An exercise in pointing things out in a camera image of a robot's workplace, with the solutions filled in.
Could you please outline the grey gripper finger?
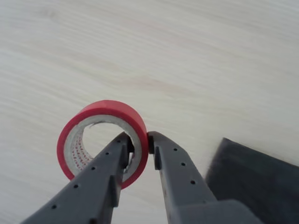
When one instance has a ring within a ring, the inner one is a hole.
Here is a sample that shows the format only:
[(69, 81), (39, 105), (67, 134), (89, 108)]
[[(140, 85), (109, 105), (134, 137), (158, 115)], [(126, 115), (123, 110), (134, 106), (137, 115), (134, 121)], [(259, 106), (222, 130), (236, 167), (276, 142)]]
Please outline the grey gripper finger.
[(189, 154), (159, 132), (149, 132), (148, 138), (160, 173), (168, 223), (214, 224), (216, 198)]
[(123, 170), (133, 151), (122, 132), (24, 224), (109, 224), (118, 206)]

